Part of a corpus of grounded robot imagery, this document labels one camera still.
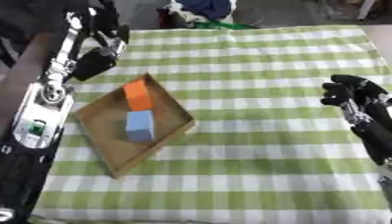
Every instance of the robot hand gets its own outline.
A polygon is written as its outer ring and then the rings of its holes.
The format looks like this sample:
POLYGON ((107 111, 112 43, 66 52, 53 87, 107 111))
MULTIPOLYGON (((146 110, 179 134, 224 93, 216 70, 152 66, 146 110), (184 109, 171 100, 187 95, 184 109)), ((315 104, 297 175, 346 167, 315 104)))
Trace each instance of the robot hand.
POLYGON ((378 165, 392 158, 392 120, 387 111, 388 92, 370 80, 352 75, 333 75, 324 83, 324 105, 339 106, 351 130, 364 143, 378 165))

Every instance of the robotic arm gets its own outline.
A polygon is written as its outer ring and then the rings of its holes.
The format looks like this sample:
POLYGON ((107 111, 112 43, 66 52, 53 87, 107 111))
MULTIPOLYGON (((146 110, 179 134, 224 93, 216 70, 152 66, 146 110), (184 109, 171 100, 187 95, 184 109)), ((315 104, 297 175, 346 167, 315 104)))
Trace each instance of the robotic arm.
POLYGON ((30 84, 0 142, 0 223, 28 223, 46 181, 74 103, 67 81, 85 81, 116 65, 128 44, 129 29, 119 26, 113 2, 103 9, 69 11, 66 33, 47 69, 30 84), (78 58, 84 39, 101 46, 78 58))
POLYGON ((324 105, 338 106, 353 133, 364 143, 368 155, 377 165, 392 158, 392 119, 388 92, 370 80, 352 75, 333 75, 324 83, 324 105))

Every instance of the clothing pile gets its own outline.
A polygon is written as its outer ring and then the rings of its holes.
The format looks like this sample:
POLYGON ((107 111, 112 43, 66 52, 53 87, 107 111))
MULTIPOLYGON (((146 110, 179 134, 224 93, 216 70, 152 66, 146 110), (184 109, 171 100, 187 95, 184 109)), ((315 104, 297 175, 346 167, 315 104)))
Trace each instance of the clothing pile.
POLYGON ((194 27, 195 23, 220 21, 232 23, 236 0, 171 0, 165 13, 175 17, 177 27, 194 27))

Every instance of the table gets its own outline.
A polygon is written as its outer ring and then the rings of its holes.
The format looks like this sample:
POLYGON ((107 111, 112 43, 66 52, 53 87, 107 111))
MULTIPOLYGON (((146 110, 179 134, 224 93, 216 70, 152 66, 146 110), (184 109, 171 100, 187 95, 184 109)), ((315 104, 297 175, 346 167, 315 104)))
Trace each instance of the table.
POLYGON ((148 72, 196 126, 114 180, 71 117, 35 214, 74 223, 390 219, 361 141, 339 109, 319 103, 331 74, 392 89, 390 69, 359 27, 130 36, 117 67, 75 82, 73 109, 148 72))

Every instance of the floor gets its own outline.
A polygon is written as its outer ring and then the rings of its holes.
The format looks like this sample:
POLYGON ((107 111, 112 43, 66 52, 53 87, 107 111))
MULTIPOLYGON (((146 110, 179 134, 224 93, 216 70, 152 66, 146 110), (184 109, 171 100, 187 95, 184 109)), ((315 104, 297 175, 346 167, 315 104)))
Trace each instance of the floor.
MULTIPOLYGON (((392 66, 392 9, 389 15, 364 22, 350 19, 336 19, 338 12, 331 13, 325 0, 237 0, 233 19, 238 24, 258 28, 285 27, 297 25, 358 24, 380 50, 381 55, 392 66)), ((115 0, 123 23, 134 30, 158 29, 157 8, 167 5, 170 0, 115 0)))
POLYGON ((362 29, 392 67, 392 24, 363 25, 362 29))

